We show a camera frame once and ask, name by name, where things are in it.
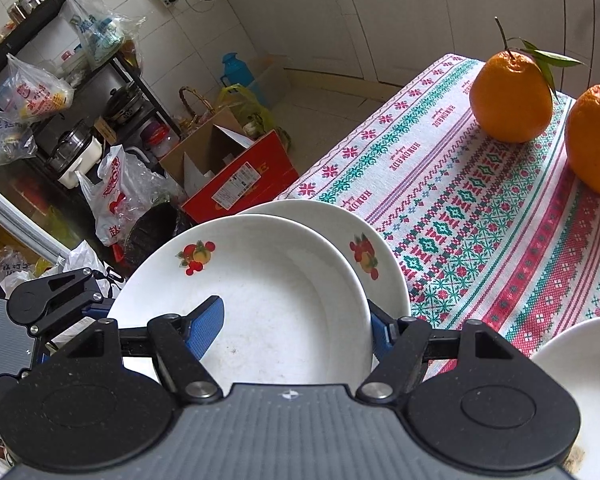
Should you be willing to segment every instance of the tablecloth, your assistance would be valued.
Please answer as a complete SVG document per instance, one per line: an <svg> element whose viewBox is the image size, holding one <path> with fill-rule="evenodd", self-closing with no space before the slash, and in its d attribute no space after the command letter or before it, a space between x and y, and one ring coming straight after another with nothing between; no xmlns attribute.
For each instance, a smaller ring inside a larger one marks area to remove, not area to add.
<svg viewBox="0 0 600 480"><path fill-rule="evenodd" d="M482 62L442 57L280 198L337 204L371 224L402 268L414 316L481 319L526 355L600 316L600 195L569 169L558 94L545 133L486 136L469 106Z"/></svg>

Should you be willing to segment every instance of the white plate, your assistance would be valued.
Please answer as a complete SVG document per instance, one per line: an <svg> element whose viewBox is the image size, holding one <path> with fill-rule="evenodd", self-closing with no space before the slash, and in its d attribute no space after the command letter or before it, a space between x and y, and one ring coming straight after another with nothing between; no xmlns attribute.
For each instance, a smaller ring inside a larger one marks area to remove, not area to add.
<svg viewBox="0 0 600 480"><path fill-rule="evenodd" d="M581 480L600 480L600 317L581 322L531 357L567 390L582 424L568 466Z"/></svg>
<svg viewBox="0 0 600 480"><path fill-rule="evenodd" d="M389 316L411 315L409 292L400 265L382 237L362 218L317 200L275 200L244 213L287 218L327 238L355 270L366 296Z"/></svg>
<svg viewBox="0 0 600 480"><path fill-rule="evenodd" d="M203 269L188 275L181 262L192 258ZM144 326L214 294L224 326L201 362L225 394L234 382L355 391L369 374L370 314L358 278L325 238L282 218L231 216L175 237L136 270L110 316L120 328ZM155 378L151 359L125 366Z"/></svg>

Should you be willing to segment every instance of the cardboard box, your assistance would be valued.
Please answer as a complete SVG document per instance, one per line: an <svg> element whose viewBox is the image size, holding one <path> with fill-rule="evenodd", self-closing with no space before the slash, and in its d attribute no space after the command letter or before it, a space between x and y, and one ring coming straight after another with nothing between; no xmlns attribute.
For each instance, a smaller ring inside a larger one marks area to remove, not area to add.
<svg viewBox="0 0 600 480"><path fill-rule="evenodd" d="M245 148L251 143L247 137L240 142L240 138L232 138L216 126L244 136L234 115L224 108L160 160L165 171L181 186L184 186L185 154L200 173L211 171L215 175L182 207L198 223L269 202L298 179L298 172L274 131ZM254 175L257 181L231 205L230 197L237 188L239 192L245 174Z"/></svg>

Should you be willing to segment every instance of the tile floor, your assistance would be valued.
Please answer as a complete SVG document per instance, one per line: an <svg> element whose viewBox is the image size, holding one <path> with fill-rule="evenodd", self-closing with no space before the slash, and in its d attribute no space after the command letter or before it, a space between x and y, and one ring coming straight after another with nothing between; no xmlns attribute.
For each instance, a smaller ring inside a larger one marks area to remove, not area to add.
<svg viewBox="0 0 600 480"><path fill-rule="evenodd" d="M289 157L303 174L381 106L363 97L292 88L272 111L291 136Z"/></svg>

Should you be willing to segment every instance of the brown stain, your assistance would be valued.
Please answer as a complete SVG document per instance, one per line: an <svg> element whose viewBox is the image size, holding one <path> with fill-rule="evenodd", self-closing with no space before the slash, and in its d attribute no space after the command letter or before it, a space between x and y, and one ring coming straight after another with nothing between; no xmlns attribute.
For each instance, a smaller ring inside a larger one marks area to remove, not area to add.
<svg viewBox="0 0 600 480"><path fill-rule="evenodd" d="M573 447L571 448L571 452L569 453L569 456L562 463L562 468L567 473L574 476L578 471L580 471L580 468L582 468L582 462L584 460L584 455L585 455L584 450L577 444L574 444Z"/></svg>

